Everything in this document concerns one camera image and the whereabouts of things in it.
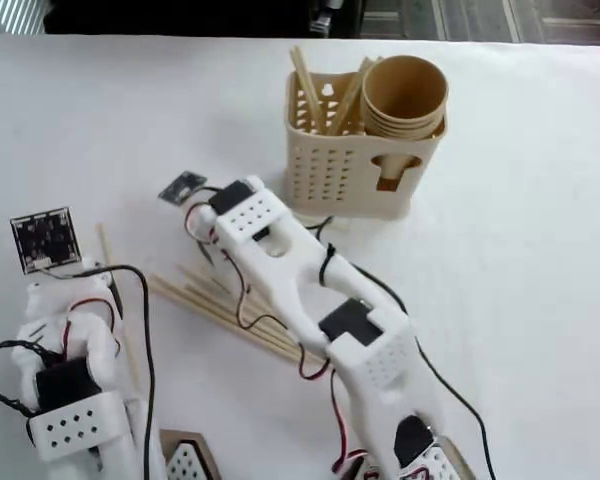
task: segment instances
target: stack of paper cups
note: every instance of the stack of paper cups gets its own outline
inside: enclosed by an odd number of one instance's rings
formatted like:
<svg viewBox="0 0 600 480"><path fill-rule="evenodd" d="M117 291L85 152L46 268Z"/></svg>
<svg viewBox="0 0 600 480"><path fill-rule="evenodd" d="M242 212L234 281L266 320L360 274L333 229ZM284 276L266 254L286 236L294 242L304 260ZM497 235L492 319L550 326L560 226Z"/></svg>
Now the stack of paper cups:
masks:
<svg viewBox="0 0 600 480"><path fill-rule="evenodd" d="M446 111L448 86L444 74L418 57L397 56L377 62L362 84L360 114L365 130L379 137L415 141L435 135ZM395 190L409 155L380 159L380 182Z"/></svg>

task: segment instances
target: utensil holder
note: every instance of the utensil holder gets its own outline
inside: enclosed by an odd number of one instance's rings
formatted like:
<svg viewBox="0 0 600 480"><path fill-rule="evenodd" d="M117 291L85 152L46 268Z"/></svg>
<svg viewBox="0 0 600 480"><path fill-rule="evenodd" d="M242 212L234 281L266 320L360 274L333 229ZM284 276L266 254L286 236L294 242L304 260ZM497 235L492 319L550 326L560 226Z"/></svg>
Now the utensil holder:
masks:
<svg viewBox="0 0 600 480"><path fill-rule="evenodd" d="M311 73L327 126L355 72ZM298 213L312 216L396 219L409 212L411 196L447 130L446 114L437 130L423 140L396 140L365 134L360 101L345 119L342 136L318 135L306 106L305 92L294 73L287 78L286 200ZM386 188L380 162L387 155L413 157L394 185Z"/></svg>

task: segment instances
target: dark floor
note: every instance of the dark floor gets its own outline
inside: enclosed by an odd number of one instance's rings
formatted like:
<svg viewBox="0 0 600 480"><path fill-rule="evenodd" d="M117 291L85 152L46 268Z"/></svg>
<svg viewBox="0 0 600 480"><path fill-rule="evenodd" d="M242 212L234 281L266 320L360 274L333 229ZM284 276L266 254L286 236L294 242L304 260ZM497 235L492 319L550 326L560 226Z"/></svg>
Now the dark floor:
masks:
<svg viewBox="0 0 600 480"><path fill-rule="evenodd" d="M600 0L368 0L362 37L600 45Z"/></svg>

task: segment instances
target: wooden stick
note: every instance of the wooden stick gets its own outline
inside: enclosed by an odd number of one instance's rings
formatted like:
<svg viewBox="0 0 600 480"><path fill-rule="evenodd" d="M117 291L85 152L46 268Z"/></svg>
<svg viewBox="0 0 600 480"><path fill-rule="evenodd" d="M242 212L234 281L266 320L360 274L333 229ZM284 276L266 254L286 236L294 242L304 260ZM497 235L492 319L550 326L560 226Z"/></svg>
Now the wooden stick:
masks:
<svg viewBox="0 0 600 480"><path fill-rule="evenodd" d="M202 297L203 302L213 303L219 309L223 310L223 312L227 318L231 319L232 322L235 322L235 309L233 308L232 304L227 305L227 302L226 301L223 302L222 299L220 299L220 298L215 298L215 297L205 298L205 295L202 292L200 292L199 290L197 290L197 288L194 285L185 285L184 288L188 293L190 293L191 295L196 297L196 303L198 303L198 301L199 301L198 299L200 297ZM255 319L262 313L263 312L252 311L251 313L249 313L249 315L251 315L252 318ZM272 337L275 337L282 343L289 345L291 348L294 349L294 351L300 352L300 348L298 347L297 343L289 336L289 333L287 332L287 330L284 327L282 327L275 320L263 318L253 327L253 329L255 329L256 331L262 331ZM324 360L321 360L320 358L318 358L317 356L315 356L311 352L306 352L306 358L308 361L312 361L315 363L322 363L324 361Z"/></svg>
<svg viewBox="0 0 600 480"><path fill-rule="evenodd" d="M259 325L254 326L252 329L250 329L248 331L244 330L237 325L235 316L230 311L223 310L222 308L218 307L217 305L213 304L212 302L209 302L199 296L191 294L191 293L187 292L186 290L182 290L179 287L168 282L167 280L164 280L163 278L158 277L157 275L151 275L150 278L154 283L158 284L159 286L161 286L167 290L170 290L174 293L180 294L181 296L187 298L191 303L199 305L202 308L204 308L205 310L212 312L217 318L219 318L225 322L229 322L232 325L235 325L242 332L244 332L246 334L260 336L263 339L265 339L271 343L274 343L281 348L288 348L294 352L296 351L294 345L287 343L287 342L282 342L282 341L278 340L276 337L270 335L269 333L263 332Z"/></svg>
<svg viewBox="0 0 600 480"><path fill-rule="evenodd" d="M193 298L195 298L196 303L212 304L216 308L221 309L223 311L223 313L225 313L227 316L233 317L235 319L235 310L233 310L226 303L222 302L220 299L213 298L213 297L207 297L206 295L202 294L199 290L197 290L195 287L192 287L191 285L185 285L184 288L188 293L191 294L191 296ZM293 340L291 340L289 338L288 335L286 335L284 333L279 333L279 332L273 330L272 328L269 327L268 324L265 323L265 321L266 321L266 319L260 320L250 330L265 332L265 333L271 335L273 338L279 340L280 342L289 345L291 348L296 347L296 344L293 342Z"/></svg>
<svg viewBox="0 0 600 480"><path fill-rule="evenodd" d="M104 257L104 262L107 265L111 265L113 262L113 256L111 255L111 245L107 239L107 234L104 231L104 223L100 222L96 224L96 233L98 234L98 238L100 239L100 246L102 248L102 256ZM127 356L127 360L129 361L129 370L131 372L131 380L133 381L133 386L136 389L140 390L140 369L138 368L138 360L135 357L135 353L131 348L131 342L129 341L129 337L126 333L126 322L122 322L121 332L122 332L122 344L124 346L124 351Z"/></svg>
<svg viewBox="0 0 600 480"><path fill-rule="evenodd" d="M193 270L190 270L188 268L186 268L183 265L178 265L177 266L178 270L180 270L180 272L186 276L191 282L193 282L194 285L203 285L205 287L206 290L209 291L209 294L216 297L217 294L213 291L214 290L214 285L219 285L215 280L210 279L210 278L204 278L203 276L197 274L196 272L194 272ZM227 292L226 297L227 298L232 298L230 297L230 293L228 290L224 289L224 292ZM252 293L249 294L247 296L246 302L245 302L245 306L248 306L249 308L253 308L255 312L258 312L258 315L262 314L262 313L271 313L271 307L266 304L266 302L262 299L262 297L255 291L252 290ZM274 329L278 330L279 332L283 332L286 334L286 330L281 327L278 323L274 322L274 321L268 321L265 320L265 322L267 322L268 324L271 324L273 326Z"/></svg>
<svg viewBox="0 0 600 480"><path fill-rule="evenodd" d="M112 256L111 256L111 245L107 240L107 235L104 232L104 223L100 222L96 224L96 232L98 233L98 238L100 239L100 246L102 248L102 255L104 257L104 263L107 265L111 265Z"/></svg>
<svg viewBox="0 0 600 480"><path fill-rule="evenodd" d="M342 122L347 118L351 108L354 106L355 99L358 97L360 88L362 87L362 80L372 65L373 62L367 57L362 60L358 72L349 82L347 90L345 91L342 100L340 100L340 105L338 105L336 114L334 115L333 120L331 120L331 125L329 125L329 128L327 129L327 135L340 135L342 131Z"/></svg>
<svg viewBox="0 0 600 480"><path fill-rule="evenodd" d="M302 87L302 90L304 90L305 97L307 99L307 105L309 107L309 113L311 113L311 116L313 117L316 130L320 135L324 135L327 124L325 123L324 114L320 108L316 87L313 84L311 75L309 75L309 72L307 71L307 66L304 62L304 58L302 57L302 51L297 45L291 49L291 60L296 68L296 74L298 75L300 86Z"/></svg>
<svg viewBox="0 0 600 480"><path fill-rule="evenodd" d="M152 292L158 293L176 303L179 303L185 307L193 309L194 311L204 315L205 317L210 318L211 320L216 322L218 325L220 325L224 328L227 328L228 330L233 331L234 333L246 338L247 340L260 345L261 347L266 348L267 350L275 353L276 355L286 358L287 360L291 360L292 362L298 362L300 360L300 355L298 355L297 352L294 352L293 350L290 350L287 348L280 347L280 346L273 344L261 337L250 334L249 332L246 332L245 330L241 329L239 326L237 326L233 322L221 320L212 311L207 310L204 307L202 307L201 305L198 305L198 304L192 302L191 300L189 300L185 294L183 294L182 292L180 292L177 289L177 287L175 290L163 288L159 284L156 284L154 281L151 281L149 286L150 286L150 289Z"/></svg>
<svg viewBox="0 0 600 480"><path fill-rule="evenodd" d="M211 283L213 280L212 279L206 279L204 278L202 275L194 272L193 270L185 267L184 265L178 264L177 265L178 270L184 275L186 276L191 282L193 282L193 285L185 285L185 289L191 291L192 293L199 293L201 294L202 292L200 292L200 290L198 289L199 285L203 285L205 287L205 290L207 290L208 292L208 296L210 296L210 300L215 300L215 301L223 301L224 302L224 308L229 310L229 314L235 318L235 307L233 306L233 304L231 302L233 302L233 298L229 296L229 293L227 293L227 295L225 295L225 297L219 298L216 295L216 292L214 291L214 285L216 285L217 283L214 281L213 283ZM268 305L265 305L264 300L258 300L256 298L253 298L253 303L249 303L249 299L252 298L252 294L250 294L247 297L247 302L245 303L245 308L246 311L249 315L253 316L253 318L256 318L257 316L263 314L263 313L271 313L271 307L269 307ZM289 341L291 342L291 345L293 345L293 347L295 349L297 349L299 351L299 347L297 347L297 344L289 337L289 333L287 332L287 330L281 326L278 322L271 320L271 319L263 319L258 323L258 326L262 325L262 328L266 328L267 330L269 330L271 334L273 334L274 332L277 332L278 335L282 335L283 338L285 339L285 341ZM306 358L307 360L310 360L312 362L315 363L322 363L324 360L320 359L319 357L317 357L316 355L312 354L311 352L307 352L306 353Z"/></svg>

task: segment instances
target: white table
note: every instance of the white table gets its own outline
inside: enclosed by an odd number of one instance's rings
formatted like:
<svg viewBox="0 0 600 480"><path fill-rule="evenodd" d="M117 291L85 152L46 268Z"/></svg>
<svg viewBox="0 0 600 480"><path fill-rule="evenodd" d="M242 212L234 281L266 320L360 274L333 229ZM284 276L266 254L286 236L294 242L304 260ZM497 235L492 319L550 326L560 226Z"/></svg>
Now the white table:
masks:
<svg viewBox="0 0 600 480"><path fill-rule="evenodd" d="M156 199L182 170L279 187L294 43L0 37L0 340L28 281L10 217L70 205L83 252L99 255L103 221L118 261L169 270L195 252ZM449 134L410 216L330 240L405 297L435 364L483 413L500 480L600 478L600 48L301 44L315 71L409 53L447 74ZM163 426L204 433L227 479L330 478L326 382L162 299L152 315ZM140 319L127 321L140 349ZM16 388L3 354L0 389ZM475 421L441 394L484 478ZM43 478L23 423L0 405L0 479Z"/></svg>

